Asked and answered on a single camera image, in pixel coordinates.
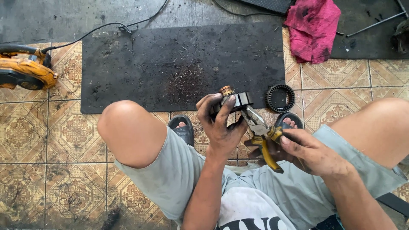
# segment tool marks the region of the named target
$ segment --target pink rag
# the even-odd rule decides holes
[[[297,63],[330,58],[341,11],[332,0],[297,0],[288,10],[291,53]]]

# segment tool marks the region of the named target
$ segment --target white t-shirt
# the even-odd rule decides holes
[[[222,196],[217,230],[295,230],[294,225],[266,194],[234,187]]]

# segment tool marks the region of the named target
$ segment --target black sandal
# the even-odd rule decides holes
[[[180,128],[177,128],[180,122],[184,122],[186,125]],[[171,128],[180,138],[186,142],[186,144],[194,147],[195,139],[194,139],[194,131],[193,125],[190,119],[183,114],[179,114],[174,116],[168,124],[169,128]]]
[[[287,118],[287,117],[295,122],[298,129],[304,129],[304,125],[303,125],[303,122],[301,121],[301,119],[297,115],[295,115],[293,113],[290,113],[290,112],[285,112],[285,113],[280,114],[277,117],[277,120],[276,120],[276,123],[274,124],[274,127],[281,126],[281,127],[283,127],[283,129],[292,129],[292,127],[290,125],[283,122],[284,118]]]

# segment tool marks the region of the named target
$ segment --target forearm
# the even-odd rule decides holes
[[[346,230],[395,230],[389,216],[370,195],[356,169],[343,176],[323,176]]]
[[[207,157],[187,205],[183,230],[213,230],[220,212],[222,175],[226,160]]]

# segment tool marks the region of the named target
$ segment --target fingernail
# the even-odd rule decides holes
[[[285,136],[281,136],[281,143],[282,144],[289,144],[290,140],[288,138],[286,138]]]

